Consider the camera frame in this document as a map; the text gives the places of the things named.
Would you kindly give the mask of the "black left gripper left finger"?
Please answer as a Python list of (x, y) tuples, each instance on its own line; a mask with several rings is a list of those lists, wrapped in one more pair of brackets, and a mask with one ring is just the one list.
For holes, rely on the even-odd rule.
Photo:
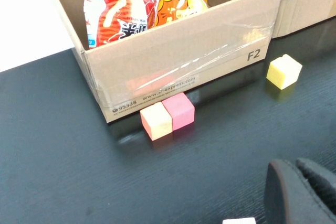
[(301, 171), (284, 159), (268, 164), (264, 209), (267, 223), (335, 223)]

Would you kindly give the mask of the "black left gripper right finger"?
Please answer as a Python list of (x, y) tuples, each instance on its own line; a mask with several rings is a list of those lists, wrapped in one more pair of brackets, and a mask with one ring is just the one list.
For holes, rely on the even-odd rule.
[(335, 212), (335, 174), (307, 158), (298, 158), (296, 167), (327, 208)]

